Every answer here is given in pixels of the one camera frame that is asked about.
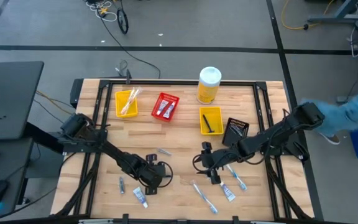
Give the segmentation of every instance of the yellow bottle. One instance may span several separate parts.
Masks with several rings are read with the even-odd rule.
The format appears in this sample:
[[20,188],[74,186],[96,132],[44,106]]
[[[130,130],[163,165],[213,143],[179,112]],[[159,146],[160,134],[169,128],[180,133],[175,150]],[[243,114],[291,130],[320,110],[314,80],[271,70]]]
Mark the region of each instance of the yellow bottle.
[[205,67],[200,72],[198,82],[197,100],[203,104],[210,104],[215,100],[221,83],[222,73],[215,67]]

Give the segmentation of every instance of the yellow cable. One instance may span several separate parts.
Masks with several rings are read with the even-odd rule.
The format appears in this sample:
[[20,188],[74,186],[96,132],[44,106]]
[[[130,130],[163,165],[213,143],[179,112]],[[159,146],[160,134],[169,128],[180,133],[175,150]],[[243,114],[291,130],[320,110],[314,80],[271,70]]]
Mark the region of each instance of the yellow cable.
[[67,110],[64,110],[63,108],[61,108],[59,105],[57,105],[55,102],[53,102],[53,100],[51,98],[49,98],[47,95],[43,94],[41,91],[37,90],[37,93],[42,96],[45,97],[47,100],[49,100],[53,105],[55,105],[58,109],[60,109],[61,111],[68,113],[68,114],[72,114],[71,112],[68,112]]
[[[323,15],[325,15],[325,14],[328,12],[328,9],[329,9],[330,5],[331,5],[334,1],[335,1],[335,0],[331,0],[331,1],[328,3],[328,5],[327,5],[327,7],[326,7],[326,10],[324,11],[324,14],[323,14]],[[288,5],[289,2],[290,2],[290,0],[287,0],[287,1],[285,2],[285,4],[284,4],[283,11],[281,12],[281,23],[282,23],[283,26],[284,26],[285,28],[287,28],[287,29],[291,29],[291,30],[302,30],[302,29],[304,29],[304,27],[289,27],[289,26],[285,25],[285,22],[284,22],[284,13],[285,13],[285,9],[287,8],[287,5]],[[308,25],[309,25],[309,28],[311,28],[311,27],[315,27],[315,26],[320,25],[320,24],[321,24],[321,22],[317,22],[317,23],[308,24]]]

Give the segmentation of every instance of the white lid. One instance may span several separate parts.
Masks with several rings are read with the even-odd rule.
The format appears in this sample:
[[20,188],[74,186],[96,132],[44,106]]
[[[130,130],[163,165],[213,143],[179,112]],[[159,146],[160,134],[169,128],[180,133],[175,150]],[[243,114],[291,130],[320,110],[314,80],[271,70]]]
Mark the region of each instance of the white lid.
[[205,67],[200,72],[200,82],[205,86],[216,86],[222,79],[222,73],[215,67]]

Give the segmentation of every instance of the yellow tray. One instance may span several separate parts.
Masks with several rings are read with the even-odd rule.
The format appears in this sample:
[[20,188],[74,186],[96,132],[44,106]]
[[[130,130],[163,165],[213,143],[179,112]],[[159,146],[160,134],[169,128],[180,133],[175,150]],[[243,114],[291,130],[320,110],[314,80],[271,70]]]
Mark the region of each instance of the yellow tray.
[[[203,118],[205,115],[208,120],[209,126],[215,132],[209,133],[209,129]],[[223,122],[222,122],[222,112],[220,107],[200,107],[200,128],[201,133],[204,135],[218,135],[223,134]]]
[[130,94],[131,94],[131,90],[116,92],[116,115],[118,118],[130,118],[138,114],[137,99],[135,98],[135,102],[133,102],[129,106],[127,113],[121,115],[121,110],[124,108],[125,104],[127,103]]

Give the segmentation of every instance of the toothpaste tube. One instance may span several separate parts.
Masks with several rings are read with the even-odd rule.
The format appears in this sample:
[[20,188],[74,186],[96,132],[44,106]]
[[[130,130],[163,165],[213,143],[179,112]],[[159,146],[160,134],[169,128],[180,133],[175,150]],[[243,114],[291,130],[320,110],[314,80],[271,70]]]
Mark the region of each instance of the toothpaste tube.
[[229,169],[229,171],[231,172],[231,174],[233,175],[234,178],[237,179],[239,185],[240,185],[240,188],[242,190],[247,190],[247,186],[245,183],[243,183],[243,181],[240,179],[240,177],[237,175],[237,173],[230,167],[230,165],[226,165],[226,168]]
[[121,194],[125,193],[124,178],[122,177],[119,177],[119,192]]
[[142,189],[140,187],[135,188],[134,190],[134,194],[136,196],[136,198],[138,199],[138,201],[140,203],[142,203],[142,205],[147,208],[149,205],[146,202],[146,197],[144,196]]
[[202,193],[202,191],[198,188],[196,182],[194,180],[191,181],[191,183],[193,184],[193,187],[196,189],[196,191],[198,192],[198,194],[201,196],[201,198],[204,199],[204,201],[206,203],[208,203],[209,208],[211,209],[212,213],[217,214],[218,210],[216,209],[216,207],[206,198],[206,196]]
[[163,115],[164,118],[169,118],[169,116],[171,115],[171,111],[173,110],[173,108],[175,107],[175,102],[173,102],[167,109],[167,111],[165,112],[165,114]]
[[160,115],[160,113],[164,110],[164,108],[168,105],[167,100],[162,100],[160,107],[158,108],[157,115]]
[[236,196],[229,190],[226,184],[221,181],[220,186],[222,187],[223,193],[225,194],[226,198],[229,200],[229,202],[233,201]]

